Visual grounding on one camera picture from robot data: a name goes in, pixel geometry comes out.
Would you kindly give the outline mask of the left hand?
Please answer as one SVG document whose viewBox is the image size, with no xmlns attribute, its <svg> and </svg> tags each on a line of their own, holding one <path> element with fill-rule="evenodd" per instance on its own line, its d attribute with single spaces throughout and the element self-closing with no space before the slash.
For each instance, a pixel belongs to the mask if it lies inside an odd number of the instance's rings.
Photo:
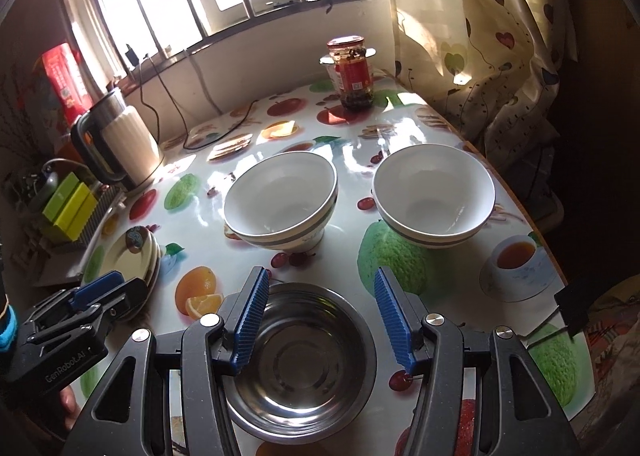
<svg viewBox="0 0 640 456">
<path fill-rule="evenodd" d="M 80 407 L 76 401 L 76 396 L 71 387 L 65 387 L 60 392 L 60 400 L 64 410 L 65 429 L 70 431 L 79 417 Z"/>
</svg>

